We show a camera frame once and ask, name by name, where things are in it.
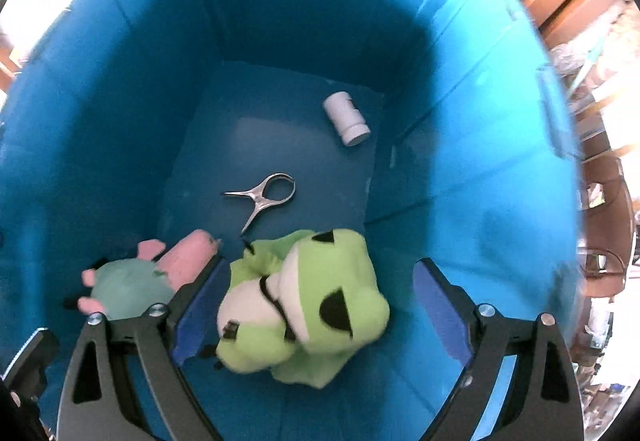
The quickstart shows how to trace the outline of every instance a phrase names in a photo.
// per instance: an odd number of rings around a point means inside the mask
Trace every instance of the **bin floor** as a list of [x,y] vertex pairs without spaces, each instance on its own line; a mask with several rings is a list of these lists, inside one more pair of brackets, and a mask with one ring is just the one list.
[[[352,148],[342,144],[322,108],[341,90],[351,94],[372,131]],[[228,259],[237,259],[253,202],[220,193],[248,190],[274,172],[293,176],[296,194],[258,216],[246,233],[250,240],[301,228],[364,233],[382,100],[368,88],[317,76],[223,63],[212,73],[166,184],[159,237],[171,244],[204,228],[223,240]],[[271,197],[286,193],[278,193],[289,189],[283,183]]]

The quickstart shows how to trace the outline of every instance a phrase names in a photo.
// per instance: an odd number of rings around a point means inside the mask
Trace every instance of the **brown chair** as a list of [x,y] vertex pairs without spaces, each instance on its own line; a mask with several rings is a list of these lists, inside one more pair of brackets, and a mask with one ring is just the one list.
[[620,159],[602,154],[582,163],[586,186],[600,183],[604,203],[582,211],[586,230],[586,296],[611,297],[625,288],[634,249],[631,195]]

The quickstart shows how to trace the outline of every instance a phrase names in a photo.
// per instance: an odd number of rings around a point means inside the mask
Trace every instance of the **blue plastic bin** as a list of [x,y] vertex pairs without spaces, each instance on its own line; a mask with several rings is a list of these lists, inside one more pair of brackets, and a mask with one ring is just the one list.
[[[339,90],[372,129],[354,148],[322,110]],[[0,365],[37,326],[55,332],[49,423],[83,320],[62,297],[81,270],[195,228],[236,258],[249,207],[220,193],[273,172],[296,179],[296,197],[250,237],[365,233],[392,315],[322,391],[188,361],[225,439],[419,439],[461,371],[414,299],[425,256],[475,301],[550,311],[571,331],[578,149],[519,0],[74,0],[2,119]]]

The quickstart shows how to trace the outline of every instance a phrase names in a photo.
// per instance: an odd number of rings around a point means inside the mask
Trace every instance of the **pig plush head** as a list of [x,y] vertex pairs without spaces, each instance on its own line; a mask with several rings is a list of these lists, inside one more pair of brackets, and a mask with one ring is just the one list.
[[157,239],[143,241],[135,259],[84,270],[82,283],[92,292],[91,297],[78,299],[78,309],[119,320],[140,316],[152,304],[166,304],[184,284],[196,279],[218,252],[218,241],[204,230],[195,230],[155,261],[165,247]]

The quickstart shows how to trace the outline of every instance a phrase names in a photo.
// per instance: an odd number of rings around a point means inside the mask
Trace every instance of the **metal tool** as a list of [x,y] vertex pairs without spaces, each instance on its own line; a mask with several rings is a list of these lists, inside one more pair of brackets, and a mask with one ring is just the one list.
[[[285,179],[289,181],[293,185],[293,189],[291,193],[284,199],[279,201],[274,201],[273,199],[268,199],[264,196],[265,190],[269,186],[269,183],[274,179]],[[243,235],[252,221],[255,219],[255,216],[258,215],[263,210],[270,208],[272,206],[284,205],[287,201],[289,201],[293,194],[296,193],[296,182],[289,174],[283,174],[282,172],[278,172],[276,174],[271,174],[267,179],[265,179],[262,183],[260,183],[257,187],[252,188],[251,190],[247,190],[246,192],[223,192],[223,196],[231,196],[231,197],[248,197],[252,199],[255,203],[254,212],[249,216],[249,220],[244,225],[244,228],[240,232],[240,235]]]

